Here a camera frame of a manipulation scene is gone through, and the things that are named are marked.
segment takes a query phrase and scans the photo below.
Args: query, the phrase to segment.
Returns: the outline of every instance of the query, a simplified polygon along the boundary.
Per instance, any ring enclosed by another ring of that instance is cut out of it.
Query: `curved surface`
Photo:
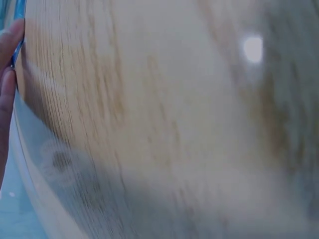
[[[316,234],[315,23],[315,0],[28,0],[15,118],[51,237]]]

